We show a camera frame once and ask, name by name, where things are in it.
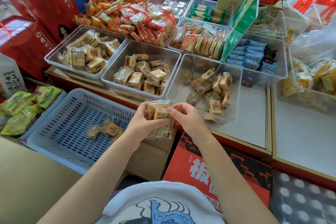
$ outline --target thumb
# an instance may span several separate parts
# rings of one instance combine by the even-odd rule
[[[164,127],[168,124],[169,124],[169,119],[148,120],[146,122],[146,127],[149,130],[153,130],[156,128]]]
[[[185,117],[184,114],[180,113],[178,110],[176,110],[173,107],[167,107],[167,112],[175,119],[177,120],[180,124],[182,124],[182,121]]]

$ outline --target white t-shirt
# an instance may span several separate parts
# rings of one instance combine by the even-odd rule
[[[96,224],[225,224],[197,188],[179,182],[144,182],[119,192]]]

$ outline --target beige surface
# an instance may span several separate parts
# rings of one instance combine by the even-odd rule
[[[81,177],[1,137],[0,163],[0,223],[36,223]]]

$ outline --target pile of snacks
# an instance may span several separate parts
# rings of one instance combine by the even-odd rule
[[[112,142],[114,143],[123,133],[123,129],[113,122],[111,118],[108,118],[102,126],[93,125],[88,129],[85,135],[93,141],[96,141],[99,133],[112,136]]]
[[[160,7],[166,13],[173,13],[175,17],[182,17],[184,10],[187,8],[188,3],[186,2],[178,2],[176,0],[165,0]]]
[[[167,7],[125,0],[90,0],[85,4],[86,14],[75,15],[74,21],[163,47],[177,22]]]
[[[304,88],[336,96],[336,60],[332,54],[322,53],[306,62],[292,57],[292,62],[295,78],[289,76],[281,81],[285,97]]]
[[[196,106],[200,97],[203,96],[208,103],[209,109],[199,108],[199,110],[216,116],[222,116],[223,110],[226,110],[231,104],[229,88],[232,83],[232,76],[229,72],[225,72],[220,73],[211,80],[214,74],[215,68],[212,68],[201,77],[193,79],[193,71],[184,70],[183,84],[194,87],[194,90],[188,95],[186,103]],[[203,119],[216,123],[216,117],[211,115],[203,115]]]
[[[225,62],[263,73],[276,74],[277,65],[276,60],[274,60],[276,53],[277,50],[271,50],[265,43],[240,39]]]
[[[284,31],[283,25],[280,24],[282,18],[277,18],[280,11],[280,8],[273,6],[259,7],[258,17],[249,31],[267,35],[282,35]]]
[[[158,120],[168,118],[170,120],[169,124],[154,129],[147,139],[172,139],[172,129],[175,119],[167,112],[167,107],[169,106],[168,100],[155,100],[147,101],[147,111],[148,111],[148,120]]]
[[[113,75],[114,82],[149,94],[161,95],[171,72],[167,63],[151,59],[148,54],[126,56],[125,65]]]
[[[66,46],[57,58],[62,65],[71,66],[92,74],[99,73],[120,46],[118,39],[112,36],[100,37],[94,30],[88,30],[76,41]]]
[[[0,105],[0,134],[24,134],[61,93],[62,90],[52,86],[37,87],[33,93],[16,92]]]
[[[208,21],[223,25],[224,23],[227,23],[225,20],[229,18],[230,14],[229,11],[215,8],[211,10],[210,15],[208,15],[208,12],[208,6],[195,4],[191,14],[189,15],[189,18],[198,21]]]
[[[211,25],[197,26],[187,22],[173,31],[170,47],[220,60],[226,41],[226,31],[213,30]]]

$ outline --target hand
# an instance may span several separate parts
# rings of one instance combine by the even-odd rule
[[[178,103],[168,107],[167,112],[182,125],[184,131],[191,136],[198,147],[211,136],[202,116],[192,105]]]
[[[149,133],[156,129],[169,124],[169,119],[147,120],[148,112],[146,111],[148,104],[141,103],[128,124],[123,135],[136,144],[135,150],[139,147],[140,142],[148,137]]]

